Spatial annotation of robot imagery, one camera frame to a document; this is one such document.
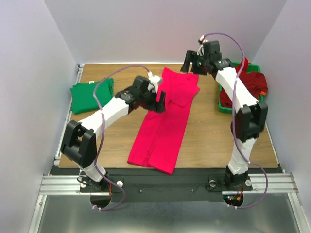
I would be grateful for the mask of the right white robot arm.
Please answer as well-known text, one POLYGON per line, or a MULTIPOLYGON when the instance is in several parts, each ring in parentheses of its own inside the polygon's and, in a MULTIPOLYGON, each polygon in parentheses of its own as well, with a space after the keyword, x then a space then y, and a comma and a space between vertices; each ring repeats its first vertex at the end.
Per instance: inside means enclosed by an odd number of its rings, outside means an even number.
POLYGON ((264 130, 268 106, 247 90, 233 63, 222 58, 218 41, 201 38, 198 43, 198 51, 187 51, 181 72, 212 75, 232 101, 234 147, 226 167, 224 185, 228 189, 235 189, 248 179, 251 151, 264 130))

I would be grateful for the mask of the pink t shirt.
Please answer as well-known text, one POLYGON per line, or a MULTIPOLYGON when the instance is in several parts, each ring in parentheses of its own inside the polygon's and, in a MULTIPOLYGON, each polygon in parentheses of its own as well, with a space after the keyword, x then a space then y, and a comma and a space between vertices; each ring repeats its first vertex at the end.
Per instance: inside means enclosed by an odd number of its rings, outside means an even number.
POLYGON ((149 111, 140 127, 128 157, 128 163, 153 167, 172 174, 183 141, 194 97, 200 91, 199 76, 177 73, 169 68, 162 72, 159 90, 166 93, 163 113, 149 111))

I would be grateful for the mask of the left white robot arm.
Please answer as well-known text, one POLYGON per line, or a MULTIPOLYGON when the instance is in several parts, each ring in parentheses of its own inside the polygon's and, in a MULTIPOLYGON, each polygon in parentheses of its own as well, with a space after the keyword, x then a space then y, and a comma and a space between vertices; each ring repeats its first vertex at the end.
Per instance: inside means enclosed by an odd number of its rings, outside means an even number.
POLYGON ((162 83, 163 78, 151 72, 148 77, 136 76, 131 86, 118 92, 102 109, 66 125, 60 151, 86 174, 97 191, 104 191, 109 184, 106 170, 97 163, 98 137, 103 138, 109 126, 139 107, 164 112, 166 93, 159 90, 162 83))

